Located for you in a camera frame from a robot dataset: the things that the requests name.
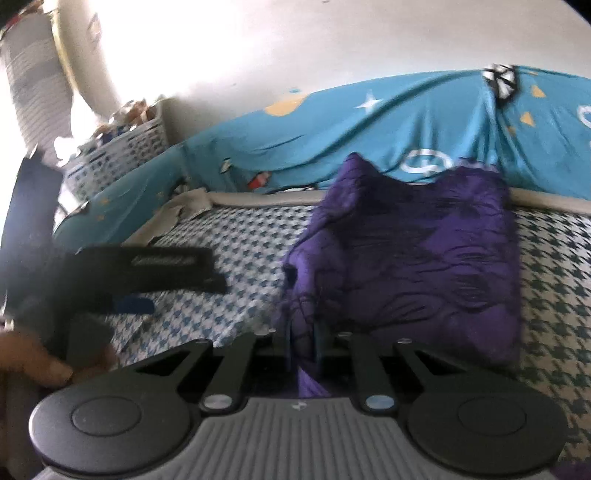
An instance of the hand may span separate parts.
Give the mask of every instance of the hand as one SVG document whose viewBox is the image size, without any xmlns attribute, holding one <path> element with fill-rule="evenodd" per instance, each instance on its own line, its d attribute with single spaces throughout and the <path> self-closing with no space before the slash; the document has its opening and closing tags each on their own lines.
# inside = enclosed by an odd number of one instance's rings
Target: hand
<svg viewBox="0 0 591 480">
<path fill-rule="evenodd" d="M 41 342 L 21 332 L 0 332 L 0 372 L 23 373 L 44 387 L 63 387 L 72 367 L 51 356 Z"/>
<path fill-rule="evenodd" d="M 118 362 L 117 353 L 112 345 L 107 345 L 89 367 L 78 370 L 72 376 L 72 383 L 80 383 L 89 380 L 97 375 L 102 375 L 116 365 Z"/>
</svg>

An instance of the star print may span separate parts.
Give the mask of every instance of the star print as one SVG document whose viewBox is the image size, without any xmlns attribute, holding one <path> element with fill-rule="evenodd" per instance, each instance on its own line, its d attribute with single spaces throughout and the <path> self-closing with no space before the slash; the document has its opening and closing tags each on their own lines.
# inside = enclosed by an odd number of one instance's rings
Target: star print
<svg viewBox="0 0 591 480">
<path fill-rule="evenodd" d="M 372 93 L 372 91 L 370 90 L 367 95 L 365 96 L 365 101 L 364 103 L 362 103 L 361 105 L 356 106 L 355 108 L 365 108 L 365 113 L 371 113 L 372 110 L 374 109 L 374 106 L 376 105 L 376 103 L 380 103 L 383 99 L 376 99 L 376 97 L 374 97 L 374 94 Z"/>
</svg>

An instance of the wicker basket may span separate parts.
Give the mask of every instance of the wicker basket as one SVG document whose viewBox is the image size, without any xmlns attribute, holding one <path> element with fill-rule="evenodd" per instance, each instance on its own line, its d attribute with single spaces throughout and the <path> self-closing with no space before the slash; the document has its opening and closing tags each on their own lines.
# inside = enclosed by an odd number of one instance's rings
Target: wicker basket
<svg viewBox="0 0 591 480">
<path fill-rule="evenodd" d="M 84 202 L 167 148 L 162 104 L 157 103 L 154 119 L 66 165 L 66 186 Z"/>
</svg>

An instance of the purple garment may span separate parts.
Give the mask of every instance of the purple garment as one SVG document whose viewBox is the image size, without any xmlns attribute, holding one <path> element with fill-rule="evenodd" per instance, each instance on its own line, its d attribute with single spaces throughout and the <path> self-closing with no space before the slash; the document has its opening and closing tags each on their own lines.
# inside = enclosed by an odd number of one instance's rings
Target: purple garment
<svg viewBox="0 0 591 480">
<path fill-rule="evenodd" d="M 328 390 L 309 376 L 301 367 L 298 367 L 297 369 L 297 385 L 299 398 L 322 398 L 331 396 Z"/>
<path fill-rule="evenodd" d="M 591 480 L 591 460 L 559 462 L 550 471 L 558 480 Z"/>
<path fill-rule="evenodd" d="M 481 365 L 519 357 L 517 228 L 500 175 L 445 171 L 411 186 L 351 154 L 284 261 L 275 321 L 313 358 L 313 325 L 411 338 Z"/>
</svg>

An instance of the gray ribbed base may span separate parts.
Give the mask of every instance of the gray ribbed base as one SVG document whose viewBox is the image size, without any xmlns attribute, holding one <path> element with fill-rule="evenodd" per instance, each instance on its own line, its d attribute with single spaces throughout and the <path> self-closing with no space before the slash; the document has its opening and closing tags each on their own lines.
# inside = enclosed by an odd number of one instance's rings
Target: gray ribbed base
<svg viewBox="0 0 591 480">
<path fill-rule="evenodd" d="M 173 460 L 141 480 L 458 480 L 422 457 L 393 419 L 369 417 L 347 398 L 253 398 L 209 418 Z M 549 472 L 527 477 L 554 480 Z M 46 469 L 38 480 L 64 480 Z"/>
</svg>

